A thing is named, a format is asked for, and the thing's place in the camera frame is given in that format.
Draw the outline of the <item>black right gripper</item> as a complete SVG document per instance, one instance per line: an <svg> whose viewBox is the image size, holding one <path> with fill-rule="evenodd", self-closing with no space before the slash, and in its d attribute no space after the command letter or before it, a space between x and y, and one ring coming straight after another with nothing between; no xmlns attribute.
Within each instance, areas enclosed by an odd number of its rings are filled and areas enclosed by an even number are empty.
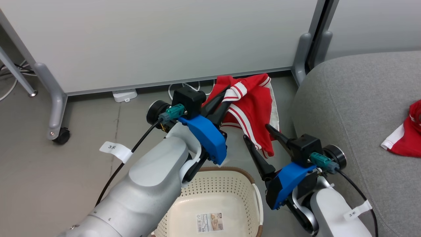
<svg viewBox="0 0 421 237"><path fill-rule="evenodd" d="M289 155L293 155L290 143L296 138L286 137L269 123L265 124L265 128ZM293 198L297 200L315 188L318 177L316 169L281 169L276 174L275 167L266 162L250 138L243 135L243 140L261 179L267 181L265 201L271 210L279 209L284 205L291 206L294 204Z"/></svg>

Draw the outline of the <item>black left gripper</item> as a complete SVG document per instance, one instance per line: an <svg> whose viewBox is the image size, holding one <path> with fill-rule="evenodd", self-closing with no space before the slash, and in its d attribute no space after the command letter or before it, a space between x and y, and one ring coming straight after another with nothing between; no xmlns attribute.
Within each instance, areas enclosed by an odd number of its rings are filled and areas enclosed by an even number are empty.
<svg viewBox="0 0 421 237"><path fill-rule="evenodd" d="M229 88L230 86L227 86L220 93L218 93L217 96L215 96L204 106L202 106L201 116L206 117L208 119L214 119L215 127L221 126L223 120L225 119L227 111L232 104L231 101L222 102L225 97L226 91ZM158 121L159 115L164 113L168 108L170 108L170 104L163 100L157 100L153 102L146 113L147 123L150 125L154 124L156 121ZM166 123L157 123L155 128L160 129L164 132L169 132L176 123L177 120L173 119Z"/></svg>

